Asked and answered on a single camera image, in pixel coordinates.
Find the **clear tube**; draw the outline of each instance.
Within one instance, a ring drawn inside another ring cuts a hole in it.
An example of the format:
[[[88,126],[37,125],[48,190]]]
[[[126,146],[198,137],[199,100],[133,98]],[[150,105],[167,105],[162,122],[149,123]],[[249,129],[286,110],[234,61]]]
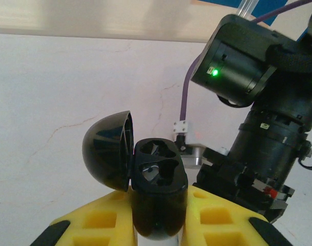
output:
[[[241,0],[237,15],[249,19],[259,0]]]

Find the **open case lid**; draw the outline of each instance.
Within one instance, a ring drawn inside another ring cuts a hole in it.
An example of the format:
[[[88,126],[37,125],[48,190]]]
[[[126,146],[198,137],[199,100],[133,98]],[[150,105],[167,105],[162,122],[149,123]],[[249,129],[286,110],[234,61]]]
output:
[[[82,144],[83,159],[100,183],[127,191],[133,158],[133,124],[129,111],[110,115],[89,128]]]

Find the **green led light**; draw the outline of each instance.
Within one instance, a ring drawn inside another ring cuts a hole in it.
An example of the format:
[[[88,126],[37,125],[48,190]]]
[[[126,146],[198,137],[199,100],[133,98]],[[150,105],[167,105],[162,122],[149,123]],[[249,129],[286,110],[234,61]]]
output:
[[[219,74],[218,70],[217,69],[214,69],[213,72],[212,72],[212,76],[217,76]]]

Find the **white wall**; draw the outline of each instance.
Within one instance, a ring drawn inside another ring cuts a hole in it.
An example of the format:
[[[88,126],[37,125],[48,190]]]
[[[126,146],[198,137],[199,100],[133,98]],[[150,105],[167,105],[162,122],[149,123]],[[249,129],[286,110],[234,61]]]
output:
[[[202,49],[0,35],[0,246],[29,245],[54,218],[111,191],[81,156],[82,138],[97,120],[131,110],[135,142],[170,139],[185,73]],[[210,147],[229,148],[246,113],[191,83],[188,120]],[[276,226],[293,245],[310,246],[312,172],[295,165],[287,184],[296,193]]]
[[[197,0],[0,0],[0,33],[206,42],[235,11]],[[298,38],[311,13],[312,3],[271,28]]]

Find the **purple cable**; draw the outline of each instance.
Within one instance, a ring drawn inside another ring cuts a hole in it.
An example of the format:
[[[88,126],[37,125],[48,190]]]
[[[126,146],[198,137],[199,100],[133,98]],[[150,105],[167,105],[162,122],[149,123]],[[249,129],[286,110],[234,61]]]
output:
[[[305,4],[309,4],[311,3],[312,0],[298,0],[295,1],[291,4],[287,4],[281,8],[278,8],[276,10],[273,10],[270,13],[267,13],[265,15],[262,15],[254,20],[252,20],[252,22],[262,22],[268,18],[271,18],[273,16],[276,16],[278,14],[281,14],[283,12],[286,12],[288,10],[294,9],[296,7],[300,7],[302,5]],[[190,78],[193,72],[193,69],[195,68],[195,66],[197,65],[198,61],[199,61],[200,55],[194,60],[194,62],[191,64],[191,66],[188,69],[188,72],[186,73],[185,79],[184,79],[184,83],[183,83],[183,91],[182,91],[182,102],[181,102],[181,111],[180,111],[180,120],[185,120],[186,118],[186,105],[188,103],[188,89],[189,89],[189,82],[190,82]]]
[[[192,76],[193,69],[196,67],[199,61],[200,55],[193,61],[191,66],[186,73],[184,83],[183,83],[183,91],[182,91],[182,102],[181,102],[181,112],[180,112],[180,120],[185,120],[186,118],[186,105],[188,103],[188,90],[189,90],[189,82]]]
[[[271,18],[273,16],[282,14],[283,12],[286,12],[288,10],[294,9],[296,7],[300,7],[302,5],[309,4],[311,2],[312,2],[312,0],[298,0],[298,1],[295,1],[295,2],[293,2],[291,4],[287,4],[287,5],[285,5],[285,6],[281,7],[281,8],[273,10],[270,13],[264,14],[264,15],[256,18],[256,19],[252,20],[251,22],[256,22],[256,23],[262,22],[262,21],[264,21],[264,20],[266,20],[268,18]]]

